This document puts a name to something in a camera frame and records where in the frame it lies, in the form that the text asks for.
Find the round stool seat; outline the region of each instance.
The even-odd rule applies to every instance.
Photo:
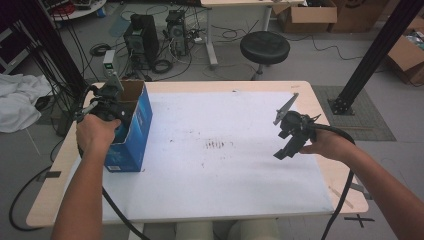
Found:
[[[289,55],[290,44],[278,34],[259,31],[244,36],[240,50],[250,61],[268,65],[284,61]]]

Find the blue box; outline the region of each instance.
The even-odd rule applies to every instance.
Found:
[[[152,121],[152,107],[144,81],[121,81],[120,103],[134,109],[128,135],[123,143],[113,143],[106,154],[109,172],[140,172]]]

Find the desktop computer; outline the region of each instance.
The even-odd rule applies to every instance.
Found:
[[[131,24],[124,33],[124,40],[133,69],[151,69],[154,66],[159,40],[152,15],[131,15]]]
[[[188,39],[184,10],[170,10],[166,18],[168,36],[171,40],[171,52],[174,56],[188,54]]]

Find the forearm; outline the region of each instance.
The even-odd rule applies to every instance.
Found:
[[[373,196],[399,239],[424,236],[424,204],[367,153],[355,150],[340,159]]]
[[[90,148],[65,193],[52,239],[100,239],[102,175],[107,149]]]

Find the gray floor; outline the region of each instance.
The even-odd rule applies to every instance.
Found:
[[[115,41],[122,42],[108,34],[108,30],[115,22],[118,14],[125,6],[113,5],[115,11],[106,18],[97,18],[95,15],[86,16],[73,21],[73,27],[82,42],[85,52],[94,44],[105,42],[113,45]],[[215,23],[217,26],[247,29],[252,24],[247,22],[243,26],[223,21]],[[372,40],[380,30],[378,24],[371,32],[364,34],[315,34],[315,43],[318,48],[337,45],[345,58],[363,56]],[[280,31],[276,21],[270,22],[270,29]],[[78,52],[67,29],[61,30],[65,44],[75,57],[77,65],[81,65]],[[301,39],[304,34],[286,34],[291,39]],[[316,51],[311,38],[301,41],[291,41],[291,52],[288,59],[278,65],[267,67],[262,79],[264,80],[306,80],[313,85],[344,86],[356,69],[360,59],[344,61],[340,59],[336,49]],[[241,55],[238,41],[232,43],[217,43],[216,53],[220,67],[214,71],[208,68],[204,45],[196,45],[192,50],[193,61],[188,70],[173,77],[169,81],[213,81],[213,80],[248,80],[253,73],[254,64]],[[125,57],[119,58],[121,65],[125,64]],[[102,77],[102,58],[94,58],[91,66],[97,76]],[[154,79],[173,76],[180,73],[187,64],[177,62],[167,74],[150,76]],[[374,158],[390,171],[399,181],[410,188],[419,198],[424,199],[423,184],[424,171],[423,149],[424,128],[422,119],[424,111],[424,88],[406,85],[398,79],[383,63],[365,86],[371,100],[380,111],[387,125],[395,135],[396,142],[360,141],[357,144],[368,151]],[[25,60],[13,73],[39,75],[31,59]],[[87,71],[86,78],[92,78],[93,73]],[[32,125],[25,130],[11,134],[0,133],[1,162],[0,168],[1,217],[0,239],[47,239],[51,228],[35,232],[17,231],[9,224],[7,214],[13,198],[19,189],[34,175],[51,164],[50,154],[53,147],[61,140],[55,135],[49,125]],[[32,183],[23,193],[16,204],[14,218],[20,226],[25,226],[25,218],[41,187],[41,182]],[[396,239],[384,217],[373,201],[369,201],[370,209],[360,214],[363,218],[372,218],[374,222],[365,221],[361,227],[358,221],[347,221],[344,217],[355,215],[340,215],[334,223],[328,239]],[[289,217],[278,220],[283,239],[319,239],[328,216],[316,217]],[[233,221],[215,223],[215,232],[220,239],[225,239]],[[173,239],[174,224],[147,224],[146,235],[152,239]],[[104,239],[126,239],[128,230],[123,225],[108,225],[104,227]]]

